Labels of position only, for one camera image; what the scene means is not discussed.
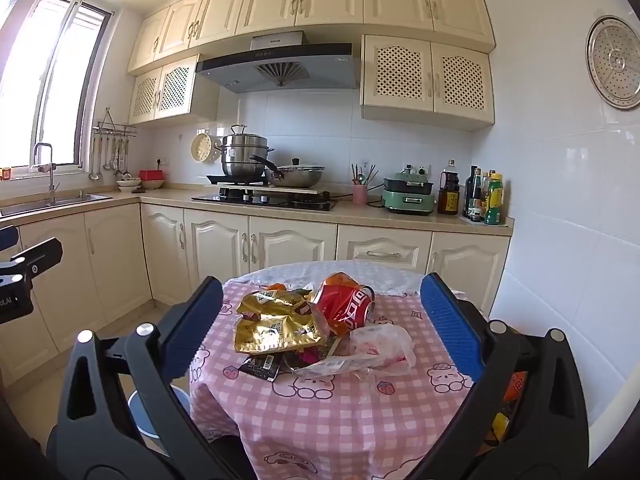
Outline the clear plastic wrapper bag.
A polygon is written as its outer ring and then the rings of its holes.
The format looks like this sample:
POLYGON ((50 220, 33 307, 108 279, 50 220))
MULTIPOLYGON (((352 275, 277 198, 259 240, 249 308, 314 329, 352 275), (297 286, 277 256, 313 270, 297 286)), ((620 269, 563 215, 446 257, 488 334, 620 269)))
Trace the clear plastic wrapper bag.
POLYGON ((409 333, 395 324, 371 324, 348 334, 346 354, 334 354, 294 372, 311 379, 331 375, 354 374, 401 376, 415 367, 416 354, 409 333))

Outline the gold snack bag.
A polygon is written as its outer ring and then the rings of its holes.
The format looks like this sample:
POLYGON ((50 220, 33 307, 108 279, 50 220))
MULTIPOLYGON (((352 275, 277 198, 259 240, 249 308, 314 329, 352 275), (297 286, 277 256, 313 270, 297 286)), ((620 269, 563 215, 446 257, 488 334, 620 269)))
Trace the gold snack bag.
POLYGON ((236 308, 234 350, 260 356, 323 344, 330 329, 318 308, 297 292, 260 290, 236 308))

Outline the black snack packet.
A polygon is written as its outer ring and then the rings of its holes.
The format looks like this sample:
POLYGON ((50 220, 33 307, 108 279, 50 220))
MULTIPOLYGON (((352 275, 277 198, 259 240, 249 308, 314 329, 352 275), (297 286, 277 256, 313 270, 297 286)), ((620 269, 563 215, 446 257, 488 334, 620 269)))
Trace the black snack packet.
POLYGON ((282 353, 249 356, 240 365, 239 371, 266 382, 274 382, 280 373, 282 360, 282 353))

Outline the crushed red cola can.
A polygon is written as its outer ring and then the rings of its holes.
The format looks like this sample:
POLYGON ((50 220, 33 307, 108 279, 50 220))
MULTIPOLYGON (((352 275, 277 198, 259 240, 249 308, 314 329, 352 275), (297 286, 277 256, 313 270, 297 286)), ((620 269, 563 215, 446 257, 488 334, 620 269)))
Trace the crushed red cola can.
POLYGON ((348 274, 337 272, 326 278, 312 302, 336 336, 365 326, 374 309, 375 294, 368 285, 359 284, 348 274))

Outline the kitchen window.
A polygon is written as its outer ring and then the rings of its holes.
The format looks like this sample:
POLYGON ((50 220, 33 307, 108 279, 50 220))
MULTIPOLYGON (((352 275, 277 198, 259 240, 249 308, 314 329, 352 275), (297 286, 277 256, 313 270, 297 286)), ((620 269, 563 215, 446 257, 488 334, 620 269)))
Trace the kitchen window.
POLYGON ((1 75, 1 166, 80 166, 96 56, 112 14, 87 0, 38 0, 1 75))

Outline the chrome sink faucet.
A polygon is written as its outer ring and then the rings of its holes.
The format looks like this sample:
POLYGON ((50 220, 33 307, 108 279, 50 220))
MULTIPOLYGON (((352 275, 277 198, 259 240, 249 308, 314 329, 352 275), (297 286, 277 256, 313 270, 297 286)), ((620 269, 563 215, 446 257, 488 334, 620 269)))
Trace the chrome sink faucet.
POLYGON ((55 183, 54 172, 56 169, 56 163, 53 161, 53 146, 47 142, 37 142, 34 146, 34 150, 32 154, 34 158, 40 156, 40 152, 43 148, 46 148, 49 151, 49 160, 45 164, 38 164, 37 170, 39 172, 43 172, 48 175, 49 185, 48 185, 48 205, 54 206, 56 204, 56 189, 58 186, 55 183))

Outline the pink checkered tablecloth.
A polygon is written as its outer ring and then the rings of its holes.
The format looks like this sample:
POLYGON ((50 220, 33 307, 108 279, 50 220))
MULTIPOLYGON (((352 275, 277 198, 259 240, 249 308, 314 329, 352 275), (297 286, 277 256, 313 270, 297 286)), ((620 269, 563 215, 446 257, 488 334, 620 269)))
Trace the pink checkered tablecloth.
POLYGON ((261 479, 402 479, 442 434, 473 382, 454 365, 419 296, 419 273, 363 261, 293 263, 232 278, 190 368, 191 417, 207 440, 238 437, 261 479), (407 375, 337 375, 274 382, 240 370, 233 349, 241 299, 281 283, 316 289, 344 272, 375 292, 373 321, 412 338, 407 375))

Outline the green oil bottle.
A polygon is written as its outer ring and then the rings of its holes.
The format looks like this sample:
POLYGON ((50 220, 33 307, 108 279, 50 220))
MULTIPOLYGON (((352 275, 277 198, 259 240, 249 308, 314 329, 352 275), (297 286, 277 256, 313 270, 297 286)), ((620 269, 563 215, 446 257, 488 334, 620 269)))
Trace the green oil bottle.
POLYGON ((501 222, 501 208, 503 202, 502 175, 494 172, 490 175, 485 200, 485 218, 488 226, 498 226, 501 222))

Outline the hanging utensil rack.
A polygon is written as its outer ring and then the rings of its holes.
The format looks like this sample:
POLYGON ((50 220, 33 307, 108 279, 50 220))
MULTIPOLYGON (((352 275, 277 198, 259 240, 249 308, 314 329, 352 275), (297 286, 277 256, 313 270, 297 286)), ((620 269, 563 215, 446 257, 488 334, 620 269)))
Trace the hanging utensil rack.
POLYGON ((89 153, 89 180, 99 181, 104 174, 112 174, 116 180, 131 180, 129 169, 131 140, 137 136, 134 125, 114 122, 107 107, 102 119, 91 128, 89 153))

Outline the red bowl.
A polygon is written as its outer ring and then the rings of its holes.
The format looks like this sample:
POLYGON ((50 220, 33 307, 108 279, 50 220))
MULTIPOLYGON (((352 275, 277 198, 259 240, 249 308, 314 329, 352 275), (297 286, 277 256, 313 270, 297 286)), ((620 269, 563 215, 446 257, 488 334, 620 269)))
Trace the red bowl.
POLYGON ((157 190, 165 182, 164 172, 159 169, 141 169, 138 177, 145 190, 157 190))

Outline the dark vinegar bottle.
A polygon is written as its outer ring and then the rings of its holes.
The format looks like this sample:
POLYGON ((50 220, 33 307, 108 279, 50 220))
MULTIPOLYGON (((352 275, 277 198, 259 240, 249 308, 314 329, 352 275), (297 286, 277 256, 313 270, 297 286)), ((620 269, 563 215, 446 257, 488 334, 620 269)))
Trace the dark vinegar bottle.
POLYGON ((473 222, 481 222, 482 217, 482 170, 471 167, 470 176, 465 181, 463 215, 473 222))

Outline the green electric cooker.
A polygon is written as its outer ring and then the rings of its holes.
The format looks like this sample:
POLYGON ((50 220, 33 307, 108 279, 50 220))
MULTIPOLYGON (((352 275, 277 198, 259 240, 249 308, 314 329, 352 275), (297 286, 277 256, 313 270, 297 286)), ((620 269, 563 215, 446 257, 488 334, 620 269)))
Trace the green electric cooker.
POLYGON ((425 174, 398 172, 384 179, 382 204, 398 214, 425 214, 435 209, 433 185, 425 174))

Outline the black gas stove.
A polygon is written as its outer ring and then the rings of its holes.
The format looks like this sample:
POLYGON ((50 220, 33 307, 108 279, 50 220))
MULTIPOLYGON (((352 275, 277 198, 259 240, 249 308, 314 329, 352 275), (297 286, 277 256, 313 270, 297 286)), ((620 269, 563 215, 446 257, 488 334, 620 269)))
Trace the black gas stove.
POLYGON ((329 211, 336 200, 329 192, 312 188, 277 188, 270 185, 221 185, 216 193, 193 196, 202 203, 329 211))

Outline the cream strainer basket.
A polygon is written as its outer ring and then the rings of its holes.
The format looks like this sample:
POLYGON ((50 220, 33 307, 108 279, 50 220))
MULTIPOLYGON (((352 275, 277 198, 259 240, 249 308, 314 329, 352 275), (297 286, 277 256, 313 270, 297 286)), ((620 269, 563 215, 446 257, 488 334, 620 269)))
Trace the cream strainer basket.
POLYGON ((190 153, 194 162, 216 162, 220 157, 219 139, 212 136, 208 129, 198 129, 191 142, 190 153))

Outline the pink utensil cup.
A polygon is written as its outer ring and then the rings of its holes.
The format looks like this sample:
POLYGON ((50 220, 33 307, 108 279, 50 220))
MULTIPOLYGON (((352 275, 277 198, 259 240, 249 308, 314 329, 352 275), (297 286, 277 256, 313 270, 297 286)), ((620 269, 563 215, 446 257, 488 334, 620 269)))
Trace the pink utensil cup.
POLYGON ((356 206, 366 206, 368 203, 368 187, 364 184, 352 185, 352 203, 356 206))

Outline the stainless steamer pot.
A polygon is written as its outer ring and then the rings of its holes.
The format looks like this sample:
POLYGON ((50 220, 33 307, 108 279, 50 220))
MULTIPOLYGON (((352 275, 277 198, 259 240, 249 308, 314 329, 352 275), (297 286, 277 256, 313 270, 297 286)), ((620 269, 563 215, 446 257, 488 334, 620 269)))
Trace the stainless steamer pot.
POLYGON ((230 133, 215 146, 220 153, 222 172, 235 179, 259 179, 265 171, 263 159, 271 148, 263 136, 245 131, 246 125, 235 124, 230 133))

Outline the steel wok with lid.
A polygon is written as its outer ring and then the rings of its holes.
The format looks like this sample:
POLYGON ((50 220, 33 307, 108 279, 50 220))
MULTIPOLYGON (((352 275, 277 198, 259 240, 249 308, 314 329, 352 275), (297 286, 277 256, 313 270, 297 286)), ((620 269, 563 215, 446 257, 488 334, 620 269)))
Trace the steel wok with lid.
POLYGON ((281 166, 257 155, 250 156, 250 159, 264 165, 268 183, 277 188, 312 188, 326 170, 323 166, 303 165, 298 158, 293 158, 291 165, 281 166))

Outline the upper lattice cabinet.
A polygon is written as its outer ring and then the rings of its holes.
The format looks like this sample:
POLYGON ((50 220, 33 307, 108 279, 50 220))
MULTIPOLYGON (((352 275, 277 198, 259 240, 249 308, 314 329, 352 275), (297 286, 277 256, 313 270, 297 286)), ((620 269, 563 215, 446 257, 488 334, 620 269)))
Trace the upper lattice cabinet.
POLYGON ((431 41, 364 35, 360 106, 364 119, 484 129, 495 123, 489 56, 431 41))

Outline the grey range hood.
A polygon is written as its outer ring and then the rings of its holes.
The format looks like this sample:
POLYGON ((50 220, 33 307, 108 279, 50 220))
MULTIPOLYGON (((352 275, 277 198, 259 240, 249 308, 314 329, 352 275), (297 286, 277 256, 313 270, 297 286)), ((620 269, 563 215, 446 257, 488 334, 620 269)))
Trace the grey range hood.
POLYGON ((305 37, 292 44, 206 58, 195 73, 235 94, 274 90, 356 89, 352 44, 314 44, 305 37))

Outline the round steel steamer tray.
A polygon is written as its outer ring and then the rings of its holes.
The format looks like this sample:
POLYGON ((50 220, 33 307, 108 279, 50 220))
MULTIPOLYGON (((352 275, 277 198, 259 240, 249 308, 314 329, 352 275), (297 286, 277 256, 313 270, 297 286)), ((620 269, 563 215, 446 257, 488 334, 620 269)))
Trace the round steel steamer tray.
POLYGON ((586 62, 594 88, 618 110, 639 106, 639 35, 621 18, 603 15, 591 25, 586 62))

